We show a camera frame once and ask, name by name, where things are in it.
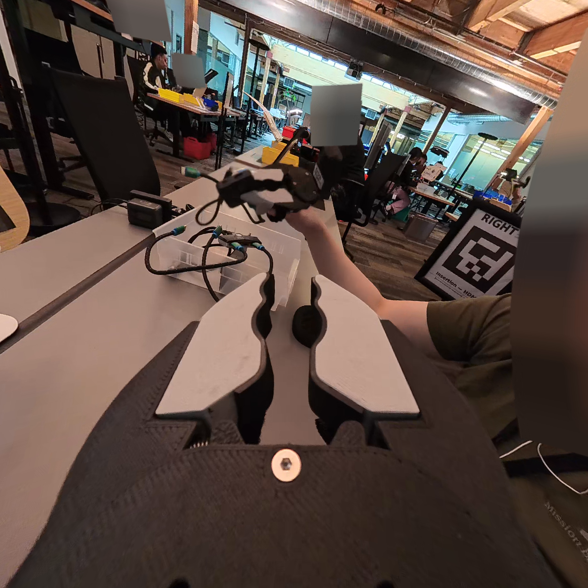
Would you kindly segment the grey trash bin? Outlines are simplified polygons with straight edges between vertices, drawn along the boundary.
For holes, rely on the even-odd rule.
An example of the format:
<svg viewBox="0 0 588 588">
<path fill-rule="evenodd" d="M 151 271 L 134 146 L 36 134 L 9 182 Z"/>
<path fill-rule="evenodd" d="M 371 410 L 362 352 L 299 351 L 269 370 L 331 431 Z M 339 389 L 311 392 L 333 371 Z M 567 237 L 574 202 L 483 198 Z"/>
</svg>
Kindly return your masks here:
<svg viewBox="0 0 588 588">
<path fill-rule="evenodd" d="M 416 213 L 409 215 L 403 233 L 407 239 L 425 243 L 437 228 L 439 221 L 435 218 Z"/>
</svg>

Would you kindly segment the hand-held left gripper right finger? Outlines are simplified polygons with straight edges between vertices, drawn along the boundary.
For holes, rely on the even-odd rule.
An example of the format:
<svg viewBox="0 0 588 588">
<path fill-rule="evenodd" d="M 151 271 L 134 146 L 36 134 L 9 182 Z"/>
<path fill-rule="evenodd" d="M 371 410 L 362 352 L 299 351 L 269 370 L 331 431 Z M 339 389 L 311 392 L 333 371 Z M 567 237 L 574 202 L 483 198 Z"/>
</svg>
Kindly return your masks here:
<svg viewBox="0 0 588 588">
<path fill-rule="evenodd" d="M 325 276 L 311 285 L 318 333 L 311 344 L 308 401 L 330 444 L 345 422 L 374 437 L 380 422 L 411 422 L 420 408 L 376 312 Z"/>
</svg>

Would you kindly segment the black white marker sign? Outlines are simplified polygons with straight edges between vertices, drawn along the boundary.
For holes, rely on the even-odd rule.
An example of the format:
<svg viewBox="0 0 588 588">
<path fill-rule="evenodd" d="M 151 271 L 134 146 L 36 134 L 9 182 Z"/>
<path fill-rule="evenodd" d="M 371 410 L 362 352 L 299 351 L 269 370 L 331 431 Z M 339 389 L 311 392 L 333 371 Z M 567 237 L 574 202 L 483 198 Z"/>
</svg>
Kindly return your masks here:
<svg viewBox="0 0 588 588">
<path fill-rule="evenodd" d="M 511 292 L 521 222 L 517 214 L 474 198 L 415 280 L 442 300 Z"/>
</svg>

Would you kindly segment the black floor lamp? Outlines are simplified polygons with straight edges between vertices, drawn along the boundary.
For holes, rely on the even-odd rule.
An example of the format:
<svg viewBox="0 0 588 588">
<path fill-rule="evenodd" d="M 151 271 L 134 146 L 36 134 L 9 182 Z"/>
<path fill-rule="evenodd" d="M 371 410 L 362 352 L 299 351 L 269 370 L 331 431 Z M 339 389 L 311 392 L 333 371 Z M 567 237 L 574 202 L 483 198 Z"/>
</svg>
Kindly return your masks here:
<svg viewBox="0 0 588 588">
<path fill-rule="evenodd" d="M 489 180 L 489 177 L 496 171 L 500 163 L 497 150 L 497 136 L 487 132 L 481 132 L 477 136 L 470 137 L 467 143 L 468 151 L 463 150 L 460 155 L 463 163 L 463 170 L 459 173 L 457 187 L 469 195 L 477 190 L 482 190 Z"/>
</svg>

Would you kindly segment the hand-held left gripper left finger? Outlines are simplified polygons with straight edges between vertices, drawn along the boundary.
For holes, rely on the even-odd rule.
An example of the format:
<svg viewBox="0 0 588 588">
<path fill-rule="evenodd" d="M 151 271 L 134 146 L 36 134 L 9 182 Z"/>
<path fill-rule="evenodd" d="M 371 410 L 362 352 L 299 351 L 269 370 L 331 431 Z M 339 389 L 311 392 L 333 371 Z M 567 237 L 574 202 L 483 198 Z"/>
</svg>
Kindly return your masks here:
<svg viewBox="0 0 588 588">
<path fill-rule="evenodd" d="M 208 310 L 195 327 L 156 408 L 160 419 L 196 422 L 207 433 L 233 422 L 257 445 L 274 396 L 267 338 L 275 278 L 260 273 Z"/>
</svg>

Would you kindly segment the black desk control box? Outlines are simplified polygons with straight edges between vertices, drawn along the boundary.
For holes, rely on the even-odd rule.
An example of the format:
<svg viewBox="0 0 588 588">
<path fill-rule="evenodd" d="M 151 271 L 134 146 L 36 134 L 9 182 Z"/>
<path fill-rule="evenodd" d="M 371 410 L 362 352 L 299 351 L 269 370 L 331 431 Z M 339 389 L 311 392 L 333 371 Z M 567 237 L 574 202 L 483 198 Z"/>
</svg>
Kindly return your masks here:
<svg viewBox="0 0 588 588">
<path fill-rule="evenodd" d="M 171 199 L 132 190 L 127 202 L 128 222 L 146 229 L 156 229 L 177 215 Z"/>
</svg>

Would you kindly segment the red plastic crate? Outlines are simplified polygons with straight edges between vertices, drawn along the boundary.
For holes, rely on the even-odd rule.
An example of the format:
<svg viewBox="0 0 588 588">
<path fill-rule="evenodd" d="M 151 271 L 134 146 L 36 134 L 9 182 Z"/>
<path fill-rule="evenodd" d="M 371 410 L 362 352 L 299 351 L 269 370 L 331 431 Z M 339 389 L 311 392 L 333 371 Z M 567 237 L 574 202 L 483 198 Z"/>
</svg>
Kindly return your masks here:
<svg viewBox="0 0 588 588">
<path fill-rule="evenodd" d="M 194 136 L 183 138 L 183 153 L 186 158 L 195 160 L 209 159 L 217 151 L 217 136 L 209 134 L 202 140 Z"/>
</svg>

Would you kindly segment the person's right forearm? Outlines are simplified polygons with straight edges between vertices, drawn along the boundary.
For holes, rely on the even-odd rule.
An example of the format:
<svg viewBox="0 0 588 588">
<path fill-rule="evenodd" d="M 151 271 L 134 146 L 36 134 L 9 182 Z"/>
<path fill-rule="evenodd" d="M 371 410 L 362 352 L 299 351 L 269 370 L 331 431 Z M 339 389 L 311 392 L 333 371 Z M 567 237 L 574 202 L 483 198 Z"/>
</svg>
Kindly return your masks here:
<svg viewBox="0 0 588 588">
<path fill-rule="evenodd" d="M 305 239 L 320 275 L 355 295 L 379 318 L 389 320 L 402 331 L 428 331 L 428 303 L 384 298 L 376 286 L 349 260 L 342 246 L 329 233 L 326 224 L 323 232 Z"/>
</svg>

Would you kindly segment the silver air duct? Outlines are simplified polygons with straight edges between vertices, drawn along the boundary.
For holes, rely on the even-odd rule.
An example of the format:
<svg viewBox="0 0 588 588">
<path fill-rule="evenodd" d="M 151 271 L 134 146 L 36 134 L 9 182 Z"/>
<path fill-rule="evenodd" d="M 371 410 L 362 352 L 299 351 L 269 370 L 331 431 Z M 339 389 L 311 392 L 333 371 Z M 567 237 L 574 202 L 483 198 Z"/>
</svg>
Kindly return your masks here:
<svg viewBox="0 0 588 588">
<path fill-rule="evenodd" d="M 498 67 L 494 63 L 479 63 L 449 53 L 443 54 L 443 57 L 443 63 L 452 69 L 536 105 L 547 106 L 560 99 L 561 87 L 553 89 L 545 84 L 539 84 L 525 78 L 520 79 L 510 70 Z"/>
</svg>

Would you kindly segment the person's right hand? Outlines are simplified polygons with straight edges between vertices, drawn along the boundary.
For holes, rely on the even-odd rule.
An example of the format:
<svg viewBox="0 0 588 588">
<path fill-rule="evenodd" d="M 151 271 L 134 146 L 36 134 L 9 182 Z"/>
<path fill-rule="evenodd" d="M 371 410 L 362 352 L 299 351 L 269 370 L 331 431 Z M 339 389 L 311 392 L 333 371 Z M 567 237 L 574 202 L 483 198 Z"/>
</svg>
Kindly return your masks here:
<svg viewBox="0 0 588 588">
<path fill-rule="evenodd" d="M 285 222 L 305 238 L 308 238 L 325 230 L 325 224 L 319 212 L 314 207 L 298 212 L 289 212 L 285 216 Z"/>
</svg>

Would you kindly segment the black office chair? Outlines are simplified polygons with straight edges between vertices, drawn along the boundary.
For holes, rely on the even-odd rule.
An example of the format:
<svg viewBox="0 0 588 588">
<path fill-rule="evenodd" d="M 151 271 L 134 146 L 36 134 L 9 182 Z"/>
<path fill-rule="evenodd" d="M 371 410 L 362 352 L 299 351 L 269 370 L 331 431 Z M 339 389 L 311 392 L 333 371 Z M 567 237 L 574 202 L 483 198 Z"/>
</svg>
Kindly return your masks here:
<svg viewBox="0 0 588 588">
<path fill-rule="evenodd" d="M 46 67 L 101 202 L 127 202 L 132 190 L 160 196 L 160 180 L 126 80 Z"/>
<path fill-rule="evenodd" d="M 345 220 L 347 221 L 347 227 L 342 236 L 343 245 L 346 245 L 346 239 L 352 226 L 363 228 L 369 224 L 377 196 L 383 193 L 387 182 L 400 180 L 409 160 L 410 155 L 402 156 L 389 153 L 371 170 L 364 183 L 351 179 L 342 180 L 346 204 Z"/>
</svg>

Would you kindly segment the clear plastic bin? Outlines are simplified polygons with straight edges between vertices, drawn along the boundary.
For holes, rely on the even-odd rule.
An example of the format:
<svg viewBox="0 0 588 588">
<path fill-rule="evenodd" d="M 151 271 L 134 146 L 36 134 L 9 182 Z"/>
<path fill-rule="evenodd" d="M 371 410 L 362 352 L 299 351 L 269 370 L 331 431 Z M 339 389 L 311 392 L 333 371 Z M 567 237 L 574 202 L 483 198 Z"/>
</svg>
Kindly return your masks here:
<svg viewBox="0 0 588 588">
<path fill-rule="evenodd" d="M 154 229 L 155 243 L 149 254 L 148 270 L 205 288 L 220 298 L 260 273 L 272 273 L 275 298 L 272 310 L 286 306 L 298 273 L 301 242 L 272 229 L 268 222 L 253 224 L 249 219 L 221 210 L 215 218 L 205 210 L 196 220 L 190 210 Z M 228 249 L 217 241 L 223 232 L 256 236 L 263 250 Z"/>
</svg>

